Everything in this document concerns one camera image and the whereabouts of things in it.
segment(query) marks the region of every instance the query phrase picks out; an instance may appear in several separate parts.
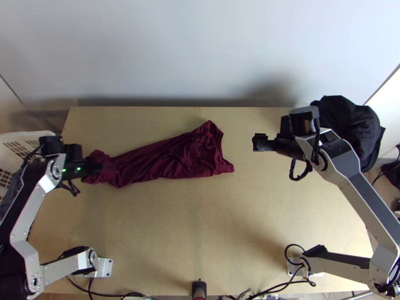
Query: maroon cloth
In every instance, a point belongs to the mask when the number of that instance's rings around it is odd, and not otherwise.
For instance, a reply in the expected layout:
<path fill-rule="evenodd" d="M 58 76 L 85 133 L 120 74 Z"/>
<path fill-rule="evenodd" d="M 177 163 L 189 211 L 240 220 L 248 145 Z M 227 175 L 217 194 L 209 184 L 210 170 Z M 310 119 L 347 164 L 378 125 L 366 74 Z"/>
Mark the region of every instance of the maroon cloth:
<path fill-rule="evenodd" d="M 224 133 L 211 121 L 192 132 L 110 157 L 100 150 L 88 159 L 105 162 L 105 169 L 82 178 L 87 184 L 110 183 L 121 188 L 157 178 L 196 178 L 233 172 L 234 165 L 223 158 Z"/>

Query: black garment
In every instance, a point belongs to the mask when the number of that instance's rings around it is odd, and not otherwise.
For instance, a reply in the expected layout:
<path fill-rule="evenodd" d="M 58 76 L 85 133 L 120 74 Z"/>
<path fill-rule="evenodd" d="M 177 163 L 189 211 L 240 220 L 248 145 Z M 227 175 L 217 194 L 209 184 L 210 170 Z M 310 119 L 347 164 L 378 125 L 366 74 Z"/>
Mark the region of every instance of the black garment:
<path fill-rule="evenodd" d="M 390 183 L 400 190 L 400 162 L 395 161 L 384 164 L 380 169 Z"/>
<path fill-rule="evenodd" d="M 319 108 L 320 126 L 331 128 L 348 141 L 360 159 L 361 171 L 370 170 L 377 161 L 385 132 L 372 108 L 355 105 L 339 95 L 324 96 L 311 105 Z"/>

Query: wooden board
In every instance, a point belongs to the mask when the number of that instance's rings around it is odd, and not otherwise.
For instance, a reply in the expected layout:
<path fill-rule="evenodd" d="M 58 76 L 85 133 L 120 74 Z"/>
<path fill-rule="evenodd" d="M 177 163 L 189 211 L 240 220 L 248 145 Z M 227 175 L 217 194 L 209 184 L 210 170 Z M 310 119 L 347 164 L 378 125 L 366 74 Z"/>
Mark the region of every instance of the wooden board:
<path fill-rule="evenodd" d="M 30 242 L 42 263 L 86 245 L 114 259 L 112 276 L 94 291 L 189 295 L 201 278 L 210 295 L 237 295 L 286 282 L 284 248 L 325 245 L 332 252 L 371 256 L 366 228 L 339 189 L 313 172 L 289 179 L 290 158 L 253 152 L 254 133 L 274 138 L 288 108 L 73 107 L 63 137 L 83 154 L 100 149 L 116 156 L 193 130 L 212 120 L 224 132 L 224 157 L 234 173 L 154 181 L 116 189 L 75 180 L 81 190 L 49 193 Z M 302 172 L 303 163 L 297 172 Z M 324 275 L 316 287 L 294 284 L 285 293 L 366 290 Z M 87 286 L 88 281 L 80 281 Z M 46 288 L 81 293 L 65 279 Z"/>

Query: black cable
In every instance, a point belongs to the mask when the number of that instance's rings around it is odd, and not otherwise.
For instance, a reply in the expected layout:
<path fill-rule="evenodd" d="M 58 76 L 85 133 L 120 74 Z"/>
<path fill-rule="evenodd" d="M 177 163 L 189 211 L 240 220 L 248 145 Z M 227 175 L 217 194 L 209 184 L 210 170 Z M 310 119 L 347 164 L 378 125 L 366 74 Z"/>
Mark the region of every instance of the black cable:
<path fill-rule="evenodd" d="M 400 144 L 396 145 L 396 148 L 397 148 L 397 150 L 398 150 L 398 155 L 397 155 L 397 159 L 396 159 L 394 162 L 392 162 L 392 164 L 393 164 L 393 163 L 396 163 L 396 162 L 398 162 L 398 164 L 395 164 L 395 165 L 389 170 L 390 172 L 396 170 L 396 169 L 400 166 L 400 161 L 399 161 L 399 159 L 400 159 Z M 371 186 L 373 186 L 374 183 L 377 182 L 377 180 L 378 180 L 379 178 L 381 178 L 383 175 L 385 175 L 384 172 L 383 172 L 382 170 L 380 170 L 380 172 L 378 173 L 378 175 L 377 175 L 377 176 L 375 177 L 375 179 L 372 181 Z"/>
<path fill-rule="evenodd" d="M 37 152 L 38 152 L 42 147 L 43 147 L 43 145 L 40 145 L 39 147 L 35 148 L 35 150 L 33 150 L 32 152 L 28 153 L 28 155 L 24 157 L 23 163 L 22 163 L 22 165 L 21 165 L 21 169 L 25 168 L 25 166 L 27 165 L 28 161 L 32 158 L 32 156 L 34 156 L 35 154 L 40 155 L 40 153 L 37 153 Z"/>
<path fill-rule="evenodd" d="M 89 294 L 90 300 L 93 300 L 92 292 L 91 292 L 92 283 L 93 283 L 93 277 L 90 278 L 90 280 L 89 280 L 89 286 L 87 287 L 87 293 Z"/>
<path fill-rule="evenodd" d="M 269 289 L 263 290 L 262 292 L 259 292 L 257 294 L 254 294 L 250 297 L 247 298 L 247 300 L 252 300 L 254 298 L 257 298 L 259 296 L 265 295 L 265 294 L 274 294 L 274 293 L 278 293 L 283 291 L 284 289 L 286 289 L 289 285 L 292 284 L 302 284 L 302 283 L 309 283 L 310 286 L 315 287 L 317 284 L 314 281 L 309 280 L 308 278 L 306 278 L 305 280 L 298 280 L 298 281 L 293 281 L 293 279 L 295 278 L 296 274 L 300 271 L 300 269 L 303 268 L 303 265 L 300 266 L 296 272 L 294 272 L 293 276 L 290 278 L 290 280 L 288 282 L 284 282 L 281 284 L 277 284 L 273 287 L 270 287 Z"/>
<path fill-rule="evenodd" d="M 305 169 L 304 169 L 303 173 L 301 173 L 301 175 L 297 175 L 297 177 L 294 177 L 295 166 L 296 166 L 296 159 L 293 158 L 293 159 L 291 160 L 291 163 L 290 163 L 290 170 L 289 170 L 289 178 L 290 178 L 291 180 L 293 180 L 293 181 L 302 180 L 304 177 L 306 177 L 306 175 L 307 175 L 308 173 L 310 173 L 310 172 L 313 170 L 313 166 L 311 165 L 311 163 L 310 163 L 308 160 L 306 160 L 305 163 L 306 163 L 306 166 L 305 166 Z"/>
<path fill-rule="evenodd" d="M 79 286 L 78 284 L 76 284 L 71 278 L 69 278 L 68 276 L 65 276 L 65 278 L 78 290 L 88 293 L 89 294 L 89 290 L 84 289 L 83 287 Z M 146 296 L 145 294 L 142 294 L 140 292 L 136 292 L 136 291 L 131 291 L 129 293 L 126 294 L 103 294 L 103 293 L 99 293 L 99 292 L 94 292 L 94 291 L 90 291 L 91 295 L 96 295 L 96 296 L 100 296 L 100 297 L 107 297 L 107 298 L 120 298 L 120 297 L 129 297 L 129 296 L 133 296 L 133 297 L 144 297 L 144 298 L 149 298 L 152 300 L 157 300 L 157 298 L 154 297 L 149 297 Z"/>
<path fill-rule="evenodd" d="M 299 247 L 301 250 L 303 250 L 303 253 L 306 252 L 306 250 L 304 250 L 304 248 L 303 248 L 302 246 L 298 245 L 298 244 L 289 244 L 289 245 L 287 245 L 286 248 L 284 249 L 284 257 L 286 258 L 286 260 L 287 260 L 290 264 L 292 264 L 292 265 L 294 265 L 294 266 L 304 266 L 304 264 L 303 264 L 302 262 L 293 262 L 293 261 L 291 261 L 291 260 L 288 258 L 288 250 L 289 250 L 290 247 L 293 247 L 293 246 Z"/>
<path fill-rule="evenodd" d="M 320 149 L 320 135 L 321 135 L 319 117 L 314 119 L 314 127 L 315 127 L 315 139 L 314 139 L 314 145 L 312 147 L 311 161 L 318 166 L 320 164 L 318 161 L 318 150 Z"/>

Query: crumpled garment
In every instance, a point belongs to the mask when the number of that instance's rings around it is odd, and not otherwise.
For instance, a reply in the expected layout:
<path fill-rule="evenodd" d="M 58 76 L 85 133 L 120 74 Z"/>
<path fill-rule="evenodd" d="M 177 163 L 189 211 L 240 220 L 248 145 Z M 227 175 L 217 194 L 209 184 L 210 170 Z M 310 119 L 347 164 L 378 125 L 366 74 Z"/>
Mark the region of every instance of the crumpled garment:
<path fill-rule="evenodd" d="M 105 168 L 81 181 L 92 185 L 110 183 L 121 188 L 157 178 L 184 179 L 231 173 L 235 170 L 234 165 L 222 154 L 223 135 L 209 120 L 191 132 L 116 157 L 95 150 L 87 159 L 104 163 Z"/>

